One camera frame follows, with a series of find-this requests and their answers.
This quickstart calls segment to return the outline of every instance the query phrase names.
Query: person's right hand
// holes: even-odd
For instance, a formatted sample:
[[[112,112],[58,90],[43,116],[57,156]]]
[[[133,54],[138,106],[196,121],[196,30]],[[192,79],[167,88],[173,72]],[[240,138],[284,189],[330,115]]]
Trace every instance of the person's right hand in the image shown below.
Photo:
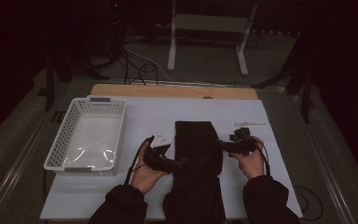
[[[263,141],[254,137],[258,147],[263,150]],[[232,157],[238,160],[239,167],[248,179],[255,178],[260,175],[264,175],[264,159],[259,150],[255,150],[250,155],[245,156],[240,153],[229,153]]]

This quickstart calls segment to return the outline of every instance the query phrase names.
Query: black controller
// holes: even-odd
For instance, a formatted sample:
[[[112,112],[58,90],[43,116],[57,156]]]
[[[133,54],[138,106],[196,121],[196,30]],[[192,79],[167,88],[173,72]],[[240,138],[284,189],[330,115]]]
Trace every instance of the black controller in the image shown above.
[[[234,131],[234,134],[229,136],[231,142],[223,142],[216,140],[222,150],[226,152],[240,153],[242,155],[249,155],[258,148],[257,141],[251,136],[249,128],[239,128]]]
[[[146,150],[144,162],[156,171],[163,171],[167,173],[178,173],[182,169],[183,163],[181,161],[170,160],[165,156],[168,148],[171,146],[171,141],[162,134],[151,136],[147,140],[150,142],[150,147]]]

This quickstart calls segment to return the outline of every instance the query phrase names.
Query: floor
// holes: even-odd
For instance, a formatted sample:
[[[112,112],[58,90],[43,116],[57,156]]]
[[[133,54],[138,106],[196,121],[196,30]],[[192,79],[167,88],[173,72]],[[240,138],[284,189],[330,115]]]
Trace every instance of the floor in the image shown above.
[[[131,84],[143,84],[141,76],[147,85],[246,88],[278,74],[296,42],[288,35],[251,34],[244,52],[249,76],[244,77],[235,54],[235,38],[226,41],[190,35],[178,39],[176,67],[169,72],[168,37],[149,40],[128,36],[131,41],[119,62],[99,71],[109,79],[96,80],[74,69],[71,83],[56,82],[56,103],[49,112],[44,111],[46,98],[37,95],[46,86],[42,71],[35,77],[34,89],[0,127],[0,223],[87,222],[39,219],[54,178],[54,174],[44,172],[41,164],[60,128],[54,114],[65,111],[72,98],[87,95],[95,83],[124,83],[127,62],[133,63],[128,67],[127,83]],[[101,63],[105,58],[92,60]],[[351,151],[317,88],[312,89],[313,107],[310,124],[306,124],[298,113],[298,96],[283,91],[287,81],[257,90],[257,95],[268,112],[298,201],[304,208],[301,223],[358,223],[358,166]]]

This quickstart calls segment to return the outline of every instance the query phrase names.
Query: hand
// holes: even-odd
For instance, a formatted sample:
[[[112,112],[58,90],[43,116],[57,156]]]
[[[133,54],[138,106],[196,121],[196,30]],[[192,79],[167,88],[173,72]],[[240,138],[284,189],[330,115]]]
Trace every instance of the hand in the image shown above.
[[[257,142],[258,147],[262,150],[264,143],[257,137],[253,137]],[[240,153],[229,153],[232,157],[238,160],[239,167],[248,179],[264,175],[264,159],[260,151],[255,150],[250,155],[245,156]]]
[[[143,194],[149,192],[155,186],[156,182],[167,174],[166,172],[152,170],[145,164],[144,155],[149,146],[150,143],[146,142],[142,147],[131,181],[131,185],[140,190]]]

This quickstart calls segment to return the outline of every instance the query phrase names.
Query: dark background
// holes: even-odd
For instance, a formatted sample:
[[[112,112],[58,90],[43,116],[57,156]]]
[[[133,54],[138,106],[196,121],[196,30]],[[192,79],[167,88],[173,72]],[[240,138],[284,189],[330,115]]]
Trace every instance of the dark background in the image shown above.
[[[246,4],[239,0],[184,0],[178,1],[177,8],[183,12],[238,16],[239,6]],[[123,6],[127,10],[122,17],[139,34],[153,37],[157,35],[155,24],[170,23],[170,1],[129,0]],[[77,21],[74,8],[77,13],[89,13],[92,19]],[[103,53],[101,46],[105,44],[97,39],[107,38],[103,31],[107,27],[105,10],[99,1],[0,0],[0,124],[33,87],[34,76],[45,67],[47,37],[57,37],[61,46],[74,55],[79,51]],[[253,29],[258,34],[263,31],[300,34],[288,58],[289,65],[317,55],[318,73],[313,84],[320,88],[326,106],[358,161],[358,1],[261,1]],[[85,35],[89,33],[101,37]],[[92,39],[87,41],[92,44],[86,46],[84,38]]]

